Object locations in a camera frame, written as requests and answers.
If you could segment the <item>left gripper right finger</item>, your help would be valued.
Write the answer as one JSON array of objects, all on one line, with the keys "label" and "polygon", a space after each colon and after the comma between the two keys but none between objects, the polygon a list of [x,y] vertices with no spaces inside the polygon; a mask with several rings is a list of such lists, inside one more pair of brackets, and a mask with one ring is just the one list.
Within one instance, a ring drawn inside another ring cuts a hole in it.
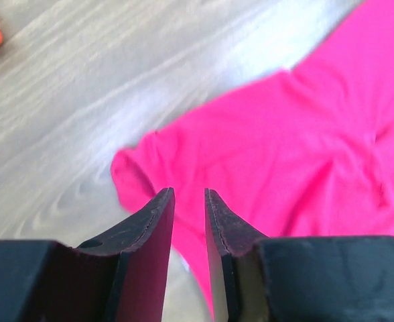
[{"label": "left gripper right finger", "polygon": [[259,255],[265,236],[241,219],[213,189],[206,189],[205,226],[215,321],[266,321]]}]

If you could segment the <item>magenta t-shirt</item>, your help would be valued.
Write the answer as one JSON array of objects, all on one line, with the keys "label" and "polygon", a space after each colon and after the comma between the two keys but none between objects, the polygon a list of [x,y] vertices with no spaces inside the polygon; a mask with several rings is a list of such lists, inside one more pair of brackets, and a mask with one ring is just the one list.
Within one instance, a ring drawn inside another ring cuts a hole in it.
[{"label": "magenta t-shirt", "polygon": [[204,191],[268,236],[394,235],[394,1],[365,1],[292,70],[199,107],[111,165],[136,212],[176,194],[173,247],[212,303]]}]

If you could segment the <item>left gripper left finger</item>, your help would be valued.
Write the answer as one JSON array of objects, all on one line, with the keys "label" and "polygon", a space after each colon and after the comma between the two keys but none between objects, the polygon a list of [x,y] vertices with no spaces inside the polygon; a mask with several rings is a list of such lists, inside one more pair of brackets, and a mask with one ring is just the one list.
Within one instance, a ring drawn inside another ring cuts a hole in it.
[{"label": "left gripper left finger", "polygon": [[138,212],[79,245],[117,261],[103,321],[161,321],[174,207],[174,190],[162,189]]}]

